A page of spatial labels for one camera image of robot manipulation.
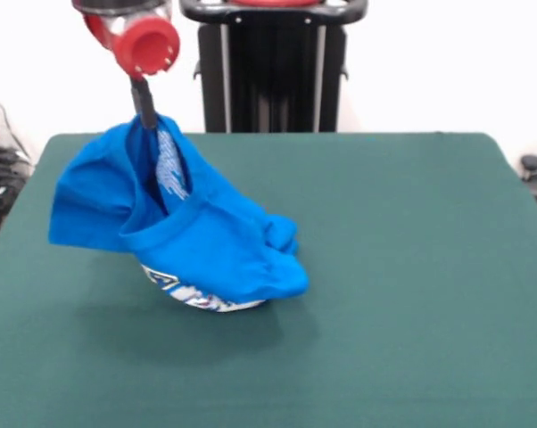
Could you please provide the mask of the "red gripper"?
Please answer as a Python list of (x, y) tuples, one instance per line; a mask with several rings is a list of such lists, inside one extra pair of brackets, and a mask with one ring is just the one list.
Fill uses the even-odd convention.
[(176, 61), (180, 38), (165, 12), (137, 12), (116, 17), (85, 14), (87, 28), (130, 76), (131, 94), (143, 127), (156, 129), (157, 113), (145, 75), (167, 71)]

